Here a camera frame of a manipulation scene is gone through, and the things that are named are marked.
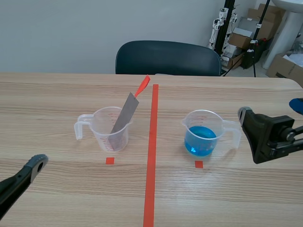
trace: measuring cup handle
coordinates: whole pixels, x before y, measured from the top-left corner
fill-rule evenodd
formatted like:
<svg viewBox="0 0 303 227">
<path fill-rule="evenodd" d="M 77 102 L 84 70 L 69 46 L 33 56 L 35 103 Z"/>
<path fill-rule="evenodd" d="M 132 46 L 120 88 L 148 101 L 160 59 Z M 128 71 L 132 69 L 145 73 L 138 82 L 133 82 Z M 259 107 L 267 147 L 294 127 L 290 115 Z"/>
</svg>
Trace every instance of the measuring cup handle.
<svg viewBox="0 0 303 227">
<path fill-rule="evenodd" d="M 233 133 L 232 144 L 236 149 L 238 149 L 242 135 L 240 124 L 238 122 L 223 121 L 223 128 L 225 131 L 231 131 Z"/>
<path fill-rule="evenodd" d="M 74 124 L 74 130 L 77 140 L 80 140 L 83 137 L 83 125 L 90 125 L 90 121 L 93 119 L 93 117 L 93 114 L 84 114 L 78 117 L 78 121 Z"/>
</svg>

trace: floor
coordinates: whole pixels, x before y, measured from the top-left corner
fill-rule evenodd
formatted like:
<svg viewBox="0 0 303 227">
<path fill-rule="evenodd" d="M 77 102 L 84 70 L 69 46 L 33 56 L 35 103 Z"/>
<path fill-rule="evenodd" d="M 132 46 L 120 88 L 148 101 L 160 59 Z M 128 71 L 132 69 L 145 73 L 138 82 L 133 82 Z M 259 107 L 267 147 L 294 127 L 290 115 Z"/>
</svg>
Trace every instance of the floor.
<svg viewBox="0 0 303 227">
<path fill-rule="evenodd" d="M 266 76 L 267 70 L 262 68 L 262 59 L 256 64 L 256 77 L 268 77 Z M 241 66 L 231 70 L 227 77 L 254 77 L 254 69 L 250 67 L 249 69 L 243 69 Z"/>
</svg>

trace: sink pedestal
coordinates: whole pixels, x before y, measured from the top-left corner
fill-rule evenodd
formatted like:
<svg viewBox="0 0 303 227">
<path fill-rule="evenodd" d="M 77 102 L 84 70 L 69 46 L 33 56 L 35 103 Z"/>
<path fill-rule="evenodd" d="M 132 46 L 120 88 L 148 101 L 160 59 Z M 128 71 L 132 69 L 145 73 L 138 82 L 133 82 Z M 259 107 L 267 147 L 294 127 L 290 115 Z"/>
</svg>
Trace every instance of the sink pedestal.
<svg viewBox="0 0 303 227">
<path fill-rule="evenodd" d="M 303 14 L 288 12 L 284 27 L 278 35 L 277 39 L 272 43 L 267 58 L 263 64 L 263 68 L 269 69 L 271 62 L 278 53 L 289 51 L 294 44 L 298 33 L 303 24 Z"/>
</svg>

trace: red tape line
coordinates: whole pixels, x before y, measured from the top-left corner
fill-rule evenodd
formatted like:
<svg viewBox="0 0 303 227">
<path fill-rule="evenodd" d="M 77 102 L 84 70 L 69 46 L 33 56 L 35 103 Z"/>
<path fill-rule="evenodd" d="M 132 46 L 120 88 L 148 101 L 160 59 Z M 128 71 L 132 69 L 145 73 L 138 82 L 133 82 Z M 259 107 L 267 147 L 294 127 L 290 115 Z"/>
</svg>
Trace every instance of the red tape line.
<svg viewBox="0 0 303 227">
<path fill-rule="evenodd" d="M 159 85 L 152 86 L 151 123 L 148 143 L 143 227 L 153 227 L 155 209 L 156 145 Z"/>
</svg>

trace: wooden table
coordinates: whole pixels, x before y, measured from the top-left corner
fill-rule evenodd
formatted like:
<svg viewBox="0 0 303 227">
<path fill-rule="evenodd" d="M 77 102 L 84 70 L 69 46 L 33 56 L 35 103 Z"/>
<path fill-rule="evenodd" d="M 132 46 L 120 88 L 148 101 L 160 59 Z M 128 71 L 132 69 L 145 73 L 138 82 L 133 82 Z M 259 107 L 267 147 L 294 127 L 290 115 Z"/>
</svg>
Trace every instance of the wooden table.
<svg viewBox="0 0 303 227">
<path fill-rule="evenodd" d="M 0 74 L 0 179 L 14 175 L 35 154 L 50 160 L 9 210 L 0 227 L 142 227 L 152 101 L 149 85 L 130 126 L 127 147 L 100 150 L 85 128 L 77 141 L 73 125 L 81 114 L 123 106 L 144 76 L 89 74 Z M 196 109 L 238 121 L 250 106 L 270 116 L 303 117 L 288 102 L 303 97 L 292 80 L 151 76 L 159 84 L 155 227 L 301 227 L 303 151 L 256 165 L 242 134 L 231 149 L 226 134 L 202 159 L 186 152 L 181 120 Z M 106 157 L 115 164 L 105 165 Z"/>
</svg>

